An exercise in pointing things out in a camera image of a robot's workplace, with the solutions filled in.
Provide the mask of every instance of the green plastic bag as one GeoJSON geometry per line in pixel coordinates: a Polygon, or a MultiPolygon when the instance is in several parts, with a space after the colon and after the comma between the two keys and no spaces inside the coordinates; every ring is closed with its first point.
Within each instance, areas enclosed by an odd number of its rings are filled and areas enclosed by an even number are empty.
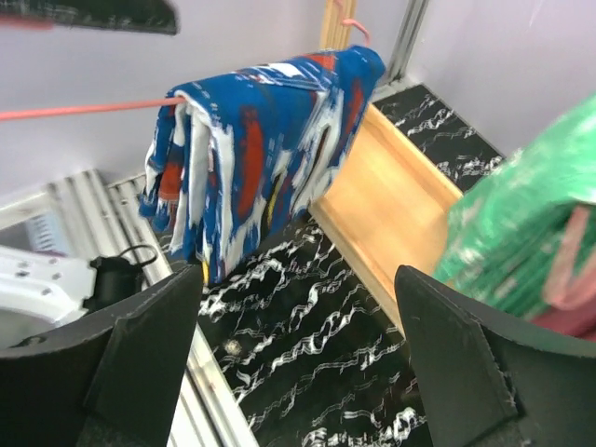
{"type": "MultiPolygon", "coordinates": [[[[579,204],[596,204],[596,95],[453,205],[435,279],[510,314],[535,317],[548,308],[542,288],[579,204]]],[[[595,243],[593,210],[576,269],[595,243]]]]}

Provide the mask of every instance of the blue patterned cloth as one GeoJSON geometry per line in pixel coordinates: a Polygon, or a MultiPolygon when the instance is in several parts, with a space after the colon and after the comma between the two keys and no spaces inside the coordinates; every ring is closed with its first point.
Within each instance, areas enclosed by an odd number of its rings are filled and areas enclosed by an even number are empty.
{"type": "Polygon", "coordinates": [[[385,71],[366,47],[189,82],[159,110],[140,213],[222,281],[330,187],[385,71]]]}

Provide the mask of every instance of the black white marble floor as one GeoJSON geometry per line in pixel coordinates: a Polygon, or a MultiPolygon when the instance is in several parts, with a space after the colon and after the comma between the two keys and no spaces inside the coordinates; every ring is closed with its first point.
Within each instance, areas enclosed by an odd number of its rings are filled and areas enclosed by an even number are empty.
{"type": "Polygon", "coordinates": [[[375,105],[462,191],[470,189],[503,159],[423,85],[375,105]]]}
{"type": "Polygon", "coordinates": [[[262,447],[432,445],[408,346],[314,220],[208,290],[198,324],[262,447]]]}

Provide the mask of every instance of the wooden step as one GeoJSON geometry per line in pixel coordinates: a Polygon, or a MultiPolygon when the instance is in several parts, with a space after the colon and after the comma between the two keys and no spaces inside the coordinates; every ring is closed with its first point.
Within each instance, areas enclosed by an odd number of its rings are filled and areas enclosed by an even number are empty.
{"type": "Polygon", "coordinates": [[[393,288],[397,269],[406,264],[432,273],[447,238],[446,212],[461,196],[370,105],[348,160],[310,212],[401,328],[393,288]]]}

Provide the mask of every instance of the black plastic piece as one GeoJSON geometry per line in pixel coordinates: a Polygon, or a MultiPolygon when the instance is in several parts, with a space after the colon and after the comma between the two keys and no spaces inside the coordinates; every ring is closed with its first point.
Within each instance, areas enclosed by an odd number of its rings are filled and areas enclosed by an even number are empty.
{"type": "Polygon", "coordinates": [[[401,321],[435,447],[569,447],[596,440],[596,344],[536,327],[413,267],[401,321]]]}
{"type": "Polygon", "coordinates": [[[89,313],[115,305],[142,290],[145,275],[144,267],[157,259],[156,249],[147,245],[136,245],[122,251],[117,256],[99,256],[89,263],[97,271],[93,295],[85,300],[89,313]],[[153,256],[143,262],[131,264],[123,257],[129,251],[149,250],[153,256]]]}
{"type": "Polygon", "coordinates": [[[1,444],[166,445],[202,288],[187,267],[0,351],[1,444]]]}
{"type": "Polygon", "coordinates": [[[28,0],[0,4],[0,14],[118,31],[176,34],[176,12],[167,0],[28,0]]]}

